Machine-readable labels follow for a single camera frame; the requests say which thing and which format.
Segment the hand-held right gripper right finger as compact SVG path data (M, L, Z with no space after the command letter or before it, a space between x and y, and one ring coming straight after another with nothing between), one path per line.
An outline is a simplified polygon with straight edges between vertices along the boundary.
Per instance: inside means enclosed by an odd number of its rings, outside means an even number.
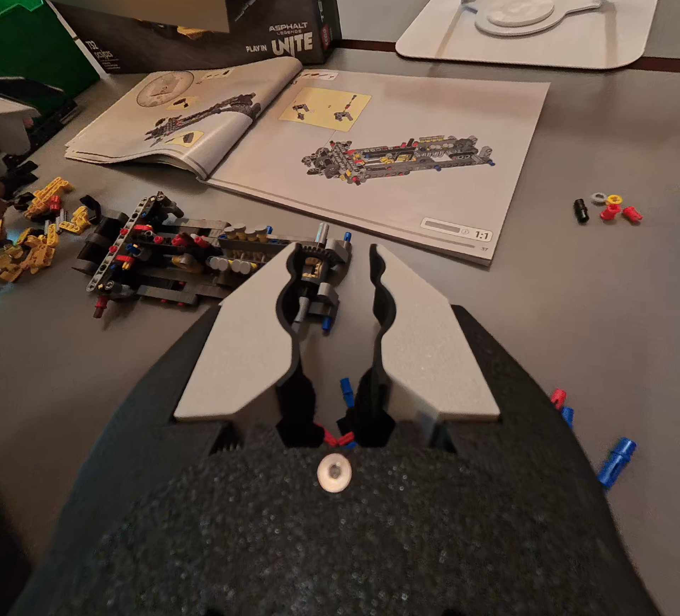
M432 434L445 422L496 423L500 408L452 305L381 244L369 248L373 361L345 424L353 434L390 434L413 422Z

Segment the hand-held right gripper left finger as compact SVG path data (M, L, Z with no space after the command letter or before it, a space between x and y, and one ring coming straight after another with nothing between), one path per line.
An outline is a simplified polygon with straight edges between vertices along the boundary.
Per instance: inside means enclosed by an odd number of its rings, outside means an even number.
M305 262L291 243L227 296L174 410L178 422L233 422L239 428L273 419L290 434L317 434L316 396L301 369L298 271Z

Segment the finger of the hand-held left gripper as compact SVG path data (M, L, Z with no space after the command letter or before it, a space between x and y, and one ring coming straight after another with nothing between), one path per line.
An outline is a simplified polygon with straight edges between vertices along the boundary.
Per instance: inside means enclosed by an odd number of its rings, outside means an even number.
M27 127L40 113L31 105L1 97L1 154L21 155L30 151Z

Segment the grey lego car chassis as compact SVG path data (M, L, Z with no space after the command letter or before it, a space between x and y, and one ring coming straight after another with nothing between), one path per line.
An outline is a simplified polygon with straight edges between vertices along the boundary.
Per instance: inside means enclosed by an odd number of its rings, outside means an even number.
M333 279L348 267L352 234L329 235L319 224L312 238L276 235L267 225L186 218L163 192L145 196L130 214L103 215L86 238L72 269L86 275L96 297L94 318L112 301L153 298L193 307L221 301L260 272L285 246L300 243L305 262L296 280L296 323L312 318L324 335L333 329L339 297Z

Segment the black lego panel piece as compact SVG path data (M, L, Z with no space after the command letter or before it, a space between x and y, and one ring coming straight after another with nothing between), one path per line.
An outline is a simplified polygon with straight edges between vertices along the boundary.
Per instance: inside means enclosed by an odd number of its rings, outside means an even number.
M34 183L38 179L34 174L37 168L30 160L10 166L1 177L1 200L11 200L18 190Z

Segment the pile of yellow lego pieces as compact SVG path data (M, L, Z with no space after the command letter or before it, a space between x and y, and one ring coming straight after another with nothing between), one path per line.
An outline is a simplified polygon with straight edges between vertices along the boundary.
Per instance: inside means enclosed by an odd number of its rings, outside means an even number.
M15 239L8 239L5 227L1 226L2 285L48 268L62 233L81 235L91 228L87 205L78 206L71 214L65 210L63 197L72 191L69 181L55 177L45 187L20 196L14 203L29 226Z

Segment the blue lego pin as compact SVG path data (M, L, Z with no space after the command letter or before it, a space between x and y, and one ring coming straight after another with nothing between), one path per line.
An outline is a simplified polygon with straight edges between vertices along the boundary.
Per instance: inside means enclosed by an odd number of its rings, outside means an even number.
M610 449L597 474L597 480L604 490L609 491L616 484L636 449L637 443L625 437L618 439Z

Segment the lego instruction booklet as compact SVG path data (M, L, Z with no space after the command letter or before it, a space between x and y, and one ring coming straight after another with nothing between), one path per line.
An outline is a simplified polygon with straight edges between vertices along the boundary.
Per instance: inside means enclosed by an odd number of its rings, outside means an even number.
M66 145L488 267L549 84L304 69L149 74Z

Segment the green plastic bin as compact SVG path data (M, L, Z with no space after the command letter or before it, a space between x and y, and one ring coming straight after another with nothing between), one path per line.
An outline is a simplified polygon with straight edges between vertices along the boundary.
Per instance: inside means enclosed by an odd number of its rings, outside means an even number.
M100 77L44 0L1 0L1 96L45 117Z

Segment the white document stand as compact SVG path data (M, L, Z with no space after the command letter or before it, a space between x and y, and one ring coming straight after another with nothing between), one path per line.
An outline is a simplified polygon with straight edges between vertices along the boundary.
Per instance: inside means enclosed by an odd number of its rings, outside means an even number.
M430 0L407 59L608 70L642 57L658 0Z

